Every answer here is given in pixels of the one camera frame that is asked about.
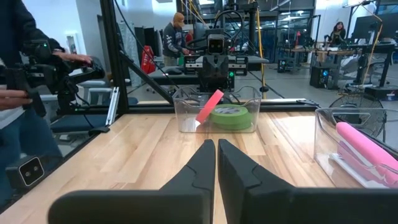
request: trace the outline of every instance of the black jacket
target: black jacket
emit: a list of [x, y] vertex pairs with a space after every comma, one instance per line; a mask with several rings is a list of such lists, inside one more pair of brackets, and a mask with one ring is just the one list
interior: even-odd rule
[[56, 40], [36, 28], [36, 21], [22, 0], [0, 0], [0, 58], [7, 67], [21, 62], [19, 52], [23, 52], [25, 41], [42, 39], [49, 41], [52, 50], [63, 50]]
[[[340, 45], [341, 44], [341, 40], [338, 37], [338, 35], [334, 35], [334, 31], [332, 31], [332, 33], [330, 34], [330, 38], [331, 38], [331, 44], [332, 45]], [[342, 40], [344, 40], [346, 38], [346, 30], [343, 29], [340, 31], [340, 37]]]
[[163, 55], [178, 58], [185, 47], [182, 29], [175, 28], [171, 22], [163, 30]]

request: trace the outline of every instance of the yellow pole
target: yellow pole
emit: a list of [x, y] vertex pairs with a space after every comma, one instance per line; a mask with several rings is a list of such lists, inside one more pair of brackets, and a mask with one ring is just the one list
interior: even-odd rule
[[[259, 33], [259, 48], [260, 48], [260, 57], [263, 58], [262, 56], [262, 41], [261, 41], [261, 29], [260, 29], [260, 10], [257, 9], [257, 29]], [[266, 85], [266, 79], [264, 77], [264, 64], [261, 64], [261, 77], [262, 77], [262, 86]], [[262, 98], [266, 99], [266, 93], [262, 93]]]

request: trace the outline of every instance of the hand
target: hand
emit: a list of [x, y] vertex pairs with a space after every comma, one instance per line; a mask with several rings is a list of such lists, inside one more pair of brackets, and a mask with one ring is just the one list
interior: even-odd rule
[[91, 57], [87, 55], [77, 55], [77, 54], [68, 54], [64, 52], [54, 52], [54, 55], [57, 55], [58, 57], [62, 58], [62, 60], [68, 60], [71, 62], [85, 62], [88, 64], [91, 64]]
[[182, 49], [182, 53], [184, 53], [185, 55], [189, 54], [189, 50], [188, 49]]
[[18, 108], [32, 103], [22, 90], [0, 90], [0, 111]]

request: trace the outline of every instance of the woman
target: woman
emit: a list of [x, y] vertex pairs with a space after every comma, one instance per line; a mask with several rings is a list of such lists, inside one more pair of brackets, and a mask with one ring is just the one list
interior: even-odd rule
[[333, 32], [330, 34], [330, 44], [333, 46], [339, 46], [341, 44], [341, 40], [344, 40], [345, 37], [346, 30], [344, 29], [344, 24], [343, 22], [338, 22], [333, 28]]

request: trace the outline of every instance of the wooden tabletop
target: wooden tabletop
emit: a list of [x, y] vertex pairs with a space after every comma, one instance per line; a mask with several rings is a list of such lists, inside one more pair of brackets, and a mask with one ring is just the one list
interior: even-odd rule
[[[205, 139], [229, 140], [252, 159], [299, 187], [334, 187], [313, 160], [312, 112], [260, 113], [254, 133], [180, 133], [173, 114], [127, 114], [0, 215], [0, 223], [46, 223], [54, 200], [82, 189], [159, 189]], [[216, 179], [215, 224], [226, 223]]]
[[327, 54], [330, 55], [352, 55], [355, 54], [354, 50], [317, 50], [317, 49], [284, 49], [286, 52], [312, 52], [312, 53], [319, 53], [319, 54]]

